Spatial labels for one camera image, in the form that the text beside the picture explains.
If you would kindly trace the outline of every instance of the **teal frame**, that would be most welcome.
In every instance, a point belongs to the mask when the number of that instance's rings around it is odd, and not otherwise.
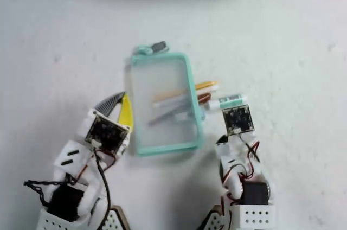
[[[135,133],[135,142],[136,142],[136,152],[139,156],[151,156],[151,155],[165,154],[170,152],[194,150],[199,148],[204,141],[200,108],[199,108],[199,104],[197,100],[195,84],[194,84],[193,75],[191,72],[191,65],[190,65],[188,57],[183,53],[157,53],[152,55],[138,54],[132,57],[132,67],[135,67],[136,65],[141,63],[156,62],[156,61],[165,60],[165,59],[166,60],[173,60],[173,59],[183,60],[185,63],[186,70],[187,70],[187,77],[188,77],[189,94],[190,94],[191,102],[193,105],[194,120],[197,127],[197,138],[195,141],[185,142],[185,143],[163,145],[163,146],[150,146],[150,147],[143,146],[141,144],[140,131],[137,129],[137,128],[140,128],[140,126],[136,125],[137,122],[135,118],[134,133]]]

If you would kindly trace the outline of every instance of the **white table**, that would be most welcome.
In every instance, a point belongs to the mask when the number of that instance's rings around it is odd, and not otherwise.
[[[49,180],[86,112],[125,88],[124,60],[166,40],[196,82],[251,100],[260,153],[277,185],[278,229],[345,229],[347,0],[0,0],[0,222],[34,229]],[[196,229],[219,200],[213,144],[195,152],[129,151],[107,173],[132,229]],[[131,203],[129,196],[137,200]]]

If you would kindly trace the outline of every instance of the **black chain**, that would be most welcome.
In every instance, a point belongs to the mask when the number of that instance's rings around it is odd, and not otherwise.
[[[40,197],[40,201],[44,207],[48,206],[48,202],[44,200],[44,194],[42,191],[42,188],[36,185],[40,186],[62,186],[62,185],[75,185],[77,183],[77,180],[74,179],[73,176],[70,174],[65,175],[64,181],[35,181],[35,180],[28,180],[24,182],[24,186],[31,188],[33,191],[38,193]]]

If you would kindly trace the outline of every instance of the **black wire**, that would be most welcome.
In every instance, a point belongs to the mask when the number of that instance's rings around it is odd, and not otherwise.
[[[260,162],[260,159],[259,159],[259,157],[257,156],[257,154],[255,153],[255,151],[248,145],[247,142],[245,142],[245,141],[241,138],[241,135],[240,135],[240,134],[239,134],[239,138],[240,138],[240,140],[242,140],[243,143],[245,143],[245,145],[247,146],[248,150],[253,154],[254,158],[255,158],[258,162]]]
[[[102,181],[104,182],[105,189],[106,189],[106,195],[107,195],[107,211],[106,211],[106,214],[105,214],[104,218],[102,219],[99,227],[97,228],[97,230],[101,230],[102,226],[104,225],[104,223],[107,220],[108,213],[110,212],[110,209],[111,209],[111,196],[110,196],[110,189],[108,188],[108,184],[107,184],[107,180],[106,180],[106,177],[105,177],[104,170],[102,169],[102,167],[100,165],[100,157],[97,155],[97,149],[94,148],[93,152],[95,154],[95,159],[97,161],[98,171],[99,171],[99,173],[100,173],[100,175],[102,177]]]
[[[44,193],[42,191],[42,188],[39,186],[62,186],[62,185],[75,185],[77,183],[77,180],[74,179],[74,177],[70,174],[65,175],[65,180],[64,181],[36,181],[36,180],[27,180],[24,182],[24,186],[31,188],[33,191],[38,193],[40,197],[41,204],[44,207],[47,207],[49,203],[44,199]]]

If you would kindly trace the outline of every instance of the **circuit board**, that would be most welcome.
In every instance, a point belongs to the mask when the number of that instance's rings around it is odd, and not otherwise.
[[[254,131],[249,106],[242,105],[222,110],[228,136]]]
[[[101,143],[102,149],[117,152],[127,134],[128,130],[104,117],[96,116],[85,141],[91,143],[94,139]]]

